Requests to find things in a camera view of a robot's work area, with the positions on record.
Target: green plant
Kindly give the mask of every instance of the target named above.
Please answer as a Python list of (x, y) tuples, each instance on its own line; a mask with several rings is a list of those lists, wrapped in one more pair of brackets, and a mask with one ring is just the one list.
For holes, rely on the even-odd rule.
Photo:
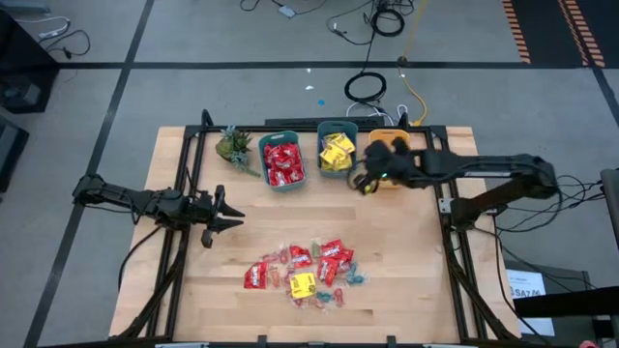
[(248, 174), (260, 177), (260, 174), (249, 168), (249, 157), (246, 152), (250, 149), (251, 138), (248, 131), (236, 130), (235, 126), (228, 126), (221, 131), (223, 137), (215, 145), (215, 150), (224, 159)]

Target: black floor tape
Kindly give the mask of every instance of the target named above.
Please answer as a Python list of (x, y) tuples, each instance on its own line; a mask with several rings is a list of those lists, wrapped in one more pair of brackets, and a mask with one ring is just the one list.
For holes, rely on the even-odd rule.
[(531, 64), (580, 66), (582, 57), (557, 0), (512, 0)]

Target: pile of candy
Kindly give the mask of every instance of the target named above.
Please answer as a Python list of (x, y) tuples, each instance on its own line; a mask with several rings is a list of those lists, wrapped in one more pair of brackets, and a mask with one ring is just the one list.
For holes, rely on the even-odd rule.
[(307, 303), (322, 309), (330, 302), (343, 306), (341, 287), (334, 292), (318, 291), (316, 280), (328, 287), (334, 283), (359, 285), (367, 282), (366, 275), (357, 274), (358, 265), (352, 261), (353, 254), (354, 250), (344, 247), (341, 240), (326, 244), (314, 240), (311, 249), (280, 246), (278, 251), (262, 256), (245, 273), (245, 288), (266, 289), (267, 283), (275, 288), (284, 287), (286, 296), (296, 307)]
[(352, 167), (355, 144), (345, 133), (326, 135), (322, 140), (323, 151), (320, 153), (320, 168), (327, 171), (341, 171)]
[(271, 186), (290, 185), (305, 178), (297, 144), (289, 143), (278, 146), (267, 144), (263, 155)]

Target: equipment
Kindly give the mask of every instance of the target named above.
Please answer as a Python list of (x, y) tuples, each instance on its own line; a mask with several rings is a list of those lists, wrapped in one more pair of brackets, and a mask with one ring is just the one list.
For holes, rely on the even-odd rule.
[(7, 191), (11, 175), (26, 146), (28, 136), (26, 130), (18, 128), (0, 116), (0, 192)]
[(411, 151), (402, 138), (396, 138), (393, 146), (395, 151), (391, 152), (387, 144), (376, 140), (366, 148), (367, 173), (349, 176), (354, 189), (361, 194), (374, 193), (380, 179), (411, 189), (424, 189), (457, 178), (512, 178), (474, 198), (442, 199), (440, 211), (451, 214), (455, 228), (471, 228), (483, 212), (492, 209), (502, 212), (508, 203), (519, 198), (548, 199), (558, 191), (552, 165), (539, 157), (464, 157), (447, 151)]
[(222, 185), (215, 189), (212, 196), (208, 191), (198, 191), (199, 197), (186, 196), (172, 188), (160, 190), (136, 191), (106, 183), (97, 174), (86, 175), (79, 180), (74, 190), (74, 203), (84, 206), (109, 203), (130, 209), (133, 223), (146, 216), (155, 220), (157, 226), (170, 230), (183, 230), (191, 224), (203, 223), (207, 228), (202, 233), (202, 245), (213, 245), (213, 232), (220, 234), (223, 230), (243, 224), (240, 220), (218, 217), (221, 213), (227, 217), (242, 218), (245, 214), (225, 204), (225, 191)]

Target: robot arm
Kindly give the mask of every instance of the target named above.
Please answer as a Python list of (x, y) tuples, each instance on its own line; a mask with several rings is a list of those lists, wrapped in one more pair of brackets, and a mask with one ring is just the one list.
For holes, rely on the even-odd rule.
[(441, 212), (452, 216), (455, 227), (470, 227), (479, 215), (506, 206), (523, 197), (548, 199), (557, 189), (552, 165), (530, 155), (458, 156), (446, 151), (411, 151), (401, 138), (393, 142), (392, 152), (382, 141), (365, 150), (366, 174), (349, 178), (361, 194), (374, 193), (380, 180), (411, 188), (448, 183), (457, 178), (502, 178), (509, 182), (474, 198), (455, 198), (442, 202)]
[(217, 186), (214, 196), (203, 191), (199, 197), (189, 197), (171, 188), (140, 191), (123, 188), (106, 183), (97, 174), (82, 177), (74, 190), (74, 203), (84, 206), (109, 203), (127, 208), (138, 217), (152, 218), (158, 226), (167, 229), (180, 230), (191, 224), (206, 224), (207, 229), (202, 234), (202, 244), (205, 247), (211, 247), (214, 232), (219, 234), (227, 228), (243, 223), (240, 220), (218, 217), (219, 213), (228, 217), (245, 216), (225, 204), (224, 198), (222, 185)]

